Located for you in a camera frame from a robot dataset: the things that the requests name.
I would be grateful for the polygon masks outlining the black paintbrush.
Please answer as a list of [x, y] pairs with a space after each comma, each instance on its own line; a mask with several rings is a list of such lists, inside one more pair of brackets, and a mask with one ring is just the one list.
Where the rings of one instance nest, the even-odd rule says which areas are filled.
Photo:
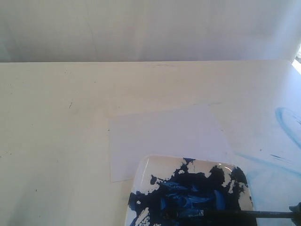
[[169, 219], [196, 217], [253, 217], [253, 218], [300, 218], [297, 212], [250, 211], [250, 210], [165, 210], [163, 216]]

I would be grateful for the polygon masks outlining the white paper sheet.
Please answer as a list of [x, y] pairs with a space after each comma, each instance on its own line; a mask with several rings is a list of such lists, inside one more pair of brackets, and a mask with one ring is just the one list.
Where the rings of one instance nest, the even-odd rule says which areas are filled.
[[148, 155], [229, 163], [232, 151], [208, 106], [122, 115], [109, 120], [112, 182], [133, 179]]

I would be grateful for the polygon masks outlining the white plate with blue paint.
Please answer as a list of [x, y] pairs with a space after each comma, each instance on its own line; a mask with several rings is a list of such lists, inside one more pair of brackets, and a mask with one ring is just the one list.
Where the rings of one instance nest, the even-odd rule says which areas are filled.
[[193, 216], [200, 210], [253, 210], [241, 168], [191, 158], [150, 155], [138, 165], [127, 226], [255, 226], [256, 218]]

